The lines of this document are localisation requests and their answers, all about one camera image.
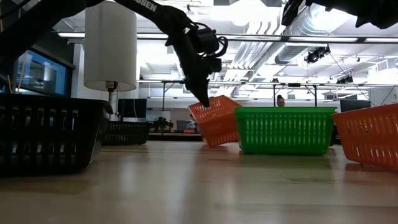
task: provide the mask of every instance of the orange plastic basket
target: orange plastic basket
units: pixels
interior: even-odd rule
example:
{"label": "orange plastic basket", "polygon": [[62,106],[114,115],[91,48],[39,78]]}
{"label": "orange plastic basket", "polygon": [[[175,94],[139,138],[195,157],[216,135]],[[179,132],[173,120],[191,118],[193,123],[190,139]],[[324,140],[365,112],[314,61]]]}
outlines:
{"label": "orange plastic basket", "polygon": [[333,114],[347,159],[398,169],[398,104]]}
{"label": "orange plastic basket", "polygon": [[201,103],[189,106],[198,130],[208,147],[240,140],[234,110],[241,106],[226,96],[210,98],[210,107]]}

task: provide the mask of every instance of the person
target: person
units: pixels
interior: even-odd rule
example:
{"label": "person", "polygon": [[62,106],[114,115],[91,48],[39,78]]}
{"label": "person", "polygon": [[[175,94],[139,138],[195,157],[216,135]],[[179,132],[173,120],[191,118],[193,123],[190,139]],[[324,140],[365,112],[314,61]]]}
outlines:
{"label": "person", "polygon": [[276,102],[278,107],[285,107],[285,99],[281,95],[278,95]]}

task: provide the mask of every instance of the basket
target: basket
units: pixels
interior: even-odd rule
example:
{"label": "basket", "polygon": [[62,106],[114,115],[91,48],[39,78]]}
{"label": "basket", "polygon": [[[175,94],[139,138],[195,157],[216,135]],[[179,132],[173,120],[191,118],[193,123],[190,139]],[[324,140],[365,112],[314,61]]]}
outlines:
{"label": "basket", "polygon": [[201,103],[189,106],[208,147],[239,140],[234,110],[240,106],[226,96],[210,98],[209,108],[205,108]]}
{"label": "basket", "polygon": [[110,121],[105,132],[104,146],[145,144],[149,136],[148,122]]}
{"label": "basket", "polygon": [[0,175],[69,174],[101,147],[106,101],[0,95]]}
{"label": "basket", "polygon": [[246,154],[327,153],[336,108],[236,108]]}
{"label": "basket", "polygon": [[398,169],[398,104],[334,114],[347,159]]}

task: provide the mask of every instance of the green basket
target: green basket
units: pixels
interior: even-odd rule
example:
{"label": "green basket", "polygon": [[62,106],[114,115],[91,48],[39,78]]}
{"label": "green basket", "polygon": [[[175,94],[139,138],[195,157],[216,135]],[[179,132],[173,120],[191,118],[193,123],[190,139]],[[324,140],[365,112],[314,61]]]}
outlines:
{"label": "green basket", "polygon": [[333,119],[332,107],[235,109],[242,151],[246,154],[327,153]]}

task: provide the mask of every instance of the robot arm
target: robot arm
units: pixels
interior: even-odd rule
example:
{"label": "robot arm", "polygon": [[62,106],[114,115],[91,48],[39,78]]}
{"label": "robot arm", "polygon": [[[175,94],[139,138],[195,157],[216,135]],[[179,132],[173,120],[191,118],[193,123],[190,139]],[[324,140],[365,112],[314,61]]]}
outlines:
{"label": "robot arm", "polygon": [[[104,0],[41,0],[18,21],[0,33],[0,68],[7,68],[35,44],[61,19],[74,16],[87,7]],[[174,7],[152,0],[115,0],[117,3],[146,17],[168,35],[166,45],[172,45],[185,75],[186,88],[200,102],[209,106],[207,76],[221,71],[220,56],[226,53],[228,40],[216,36],[216,31],[204,24],[192,22]]]}

